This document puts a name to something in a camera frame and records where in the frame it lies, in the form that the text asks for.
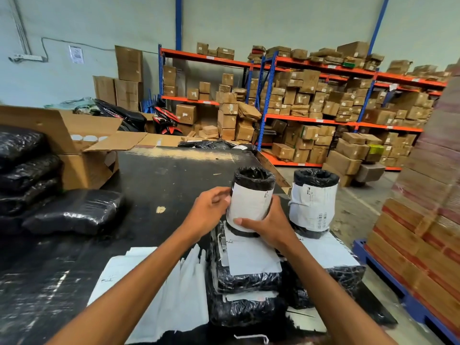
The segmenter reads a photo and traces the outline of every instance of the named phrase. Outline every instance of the pallet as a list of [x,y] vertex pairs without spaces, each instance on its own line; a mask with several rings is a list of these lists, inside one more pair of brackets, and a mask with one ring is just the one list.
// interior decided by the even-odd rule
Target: pallet
[[460,345],[458,339],[438,318],[436,318],[426,307],[414,298],[409,290],[396,280],[372,255],[364,249],[366,240],[355,240],[353,242],[353,253],[358,256],[363,264],[367,264],[382,278],[386,284],[396,293],[401,305],[409,315],[417,322],[423,323],[431,329],[446,344]]

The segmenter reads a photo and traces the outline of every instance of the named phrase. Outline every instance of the blue plastic pallet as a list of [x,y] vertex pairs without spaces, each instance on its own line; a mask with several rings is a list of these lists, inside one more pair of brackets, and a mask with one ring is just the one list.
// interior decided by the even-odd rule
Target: blue plastic pallet
[[439,319],[437,319],[426,307],[424,307],[417,299],[415,299],[407,288],[398,282],[378,261],[376,261],[368,251],[364,249],[366,240],[355,240],[353,242],[353,253],[356,254],[363,264],[375,268],[387,278],[387,283],[393,290],[398,290],[402,298],[400,302],[409,315],[419,323],[423,323],[431,328],[437,335],[442,334],[446,339],[454,345],[460,345],[458,339]]

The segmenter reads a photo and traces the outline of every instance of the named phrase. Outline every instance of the concrete floor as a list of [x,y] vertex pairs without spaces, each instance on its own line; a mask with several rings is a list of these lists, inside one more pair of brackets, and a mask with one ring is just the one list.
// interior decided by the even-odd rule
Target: concrete floor
[[[292,183],[294,171],[301,168],[277,169],[289,183]],[[348,247],[351,248],[355,239],[367,237],[368,232],[372,230],[398,174],[385,172],[378,181],[367,183],[363,187],[339,188],[331,230]],[[396,342],[405,345],[443,344],[429,329],[409,316],[394,292],[371,269],[366,271],[364,283],[398,321],[395,329],[387,331]]]

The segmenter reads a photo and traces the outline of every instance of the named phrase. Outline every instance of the storage rack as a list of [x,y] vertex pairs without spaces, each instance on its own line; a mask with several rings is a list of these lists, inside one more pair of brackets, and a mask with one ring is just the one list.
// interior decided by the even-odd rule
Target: storage rack
[[248,94],[246,95],[246,103],[249,101],[249,86],[251,84],[251,78],[254,68],[260,68],[260,65],[254,65],[253,62],[239,62],[225,58],[205,56],[203,54],[190,53],[184,51],[169,50],[163,48],[158,44],[158,77],[160,80],[160,97],[165,100],[173,100],[176,102],[187,102],[193,104],[210,104],[210,105],[219,105],[219,103],[214,101],[205,101],[205,100],[191,100],[187,97],[170,97],[164,95],[163,89],[163,65],[166,63],[166,58],[176,58],[183,59],[192,62],[208,63],[208,64],[217,64],[224,65],[232,68],[241,68],[243,69],[243,87],[246,87]]
[[[259,139],[257,142],[258,150],[261,151],[262,146],[270,146],[270,144],[262,144],[262,137],[265,129],[265,122],[266,119],[280,119],[280,120],[291,120],[291,121],[299,121],[299,122],[309,122],[315,123],[319,125],[345,125],[345,126],[353,126],[354,132],[356,133],[359,127],[372,127],[372,128],[382,128],[386,130],[395,130],[395,131],[406,131],[406,132],[423,132],[422,128],[412,128],[412,127],[401,127],[401,126],[384,126],[384,125],[375,125],[372,123],[361,122],[362,117],[365,112],[365,107],[368,103],[368,100],[371,96],[371,93],[374,87],[382,87],[382,88],[389,88],[390,83],[398,84],[398,86],[394,89],[395,91],[413,91],[419,92],[417,89],[407,89],[400,85],[410,85],[425,89],[430,89],[432,91],[428,92],[428,94],[439,97],[442,93],[439,90],[442,90],[447,84],[445,82],[437,82],[437,81],[427,81],[420,79],[418,77],[406,76],[406,75],[397,75],[397,74],[389,74],[389,73],[381,73],[379,71],[369,71],[364,69],[348,69],[344,68],[339,65],[326,65],[326,64],[318,64],[312,63],[309,60],[305,61],[297,61],[292,58],[286,57],[278,57],[278,52],[275,52],[272,57],[270,58],[262,58],[261,66],[264,67],[265,63],[271,63],[271,67],[275,66],[272,70],[270,70],[266,75],[265,79],[263,80],[264,70],[260,71],[259,74],[259,85],[257,90],[257,98],[256,98],[256,107],[259,108],[259,97],[262,91],[265,82],[268,80],[268,87],[267,87],[267,94],[265,97],[265,105],[264,110],[262,113],[262,122],[260,124],[260,131],[259,131]],[[324,120],[324,119],[311,119],[307,117],[297,117],[297,116],[284,116],[284,115],[273,115],[267,114],[267,109],[270,101],[271,95],[271,86],[273,84],[273,78],[275,74],[275,69],[281,71],[290,71],[290,69],[313,69],[319,70],[323,74],[320,75],[321,79],[325,79],[326,82],[329,80],[333,81],[348,81],[348,78],[356,77],[356,78],[365,78],[365,79],[372,79],[371,87],[368,90],[366,98],[364,100],[364,105],[362,106],[361,112],[358,117],[358,121],[356,122],[336,122],[334,120]],[[296,162],[284,162],[278,160],[276,157],[268,154],[267,152],[261,151],[265,157],[267,157],[270,162],[274,166],[294,166],[294,167],[321,167],[320,164],[312,164],[312,163],[296,163]],[[387,167],[386,170],[388,171],[400,171],[400,167]]]

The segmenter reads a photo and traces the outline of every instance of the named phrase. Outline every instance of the black table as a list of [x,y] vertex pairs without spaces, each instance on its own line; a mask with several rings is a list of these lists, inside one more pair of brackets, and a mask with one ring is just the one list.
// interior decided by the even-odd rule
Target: black table
[[[229,186],[238,167],[260,166],[251,152],[242,150],[135,148],[119,153],[119,159],[120,171],[103,189],[124,192],[129,204],[110,234],[0,237],[1,345],[46,342],[86,307],[112,256],[124,255],[130,247],[159,246],[181,224],[200,192]],[[283,194],[278,186],[274,193]],[[157,207],[166,210],[157,214]],[[200,246],[207,247],[207,240],[203,238]],[[395,324],[365,286],[362,298],[360,304],[380,324]],[[260,332],[271,340],[306,334],[289,321],[278,320],[276,325],[252,329],[205,325],[182,334],[168,332],[159,343],[233,343],[235,333]]]

